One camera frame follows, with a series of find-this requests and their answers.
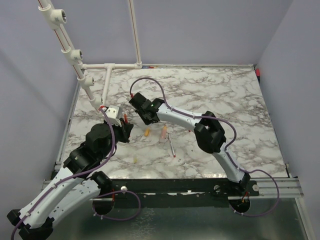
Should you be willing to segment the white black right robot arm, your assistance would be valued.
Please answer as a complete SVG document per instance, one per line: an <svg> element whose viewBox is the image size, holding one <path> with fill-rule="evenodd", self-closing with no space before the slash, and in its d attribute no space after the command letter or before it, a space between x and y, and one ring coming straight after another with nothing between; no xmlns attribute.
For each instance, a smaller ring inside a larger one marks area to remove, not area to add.
<svg viewBox="0 0 320 240"><path fill-rule="evenodd" d="M236 196L247 191L250 175L240 168L235 158L226 149L225 130L212 112L207 111L199 115L183 111L170 107L160 98L150 101L139 92L131 95L129 103L146 125L164 121L193 132L198 147L213 155L223 168L230 181L230 191Z"/></svg>

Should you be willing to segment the red orange-ended pen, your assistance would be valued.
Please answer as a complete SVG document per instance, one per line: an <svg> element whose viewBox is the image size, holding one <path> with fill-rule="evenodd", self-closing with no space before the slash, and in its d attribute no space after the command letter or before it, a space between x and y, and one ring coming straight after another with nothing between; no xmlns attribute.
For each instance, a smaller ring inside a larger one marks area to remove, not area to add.
<svg viewBox="0 0 320 240"><path fill-rule="evenodd" d="M124 121L125 121L125 123L126 123L126 124L128 123L128 117L127 117L127 114L124 114Z"/></svg>

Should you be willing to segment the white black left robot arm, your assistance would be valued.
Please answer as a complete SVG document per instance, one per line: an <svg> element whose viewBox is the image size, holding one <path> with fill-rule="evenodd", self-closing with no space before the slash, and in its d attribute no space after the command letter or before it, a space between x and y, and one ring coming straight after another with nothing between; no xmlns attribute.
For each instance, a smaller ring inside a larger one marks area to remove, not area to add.
<svg viewBox="0 0 320 240"><path fill-rule="evenodd" d="M44 190L25 207L7 214L14 225L11 238L18 233L23 240L46 240L55 225L81 203L113 196L112 180L99 169L115 153L117 143L129 143L133 127L124 119L119 125L95 124Z"/></svg>

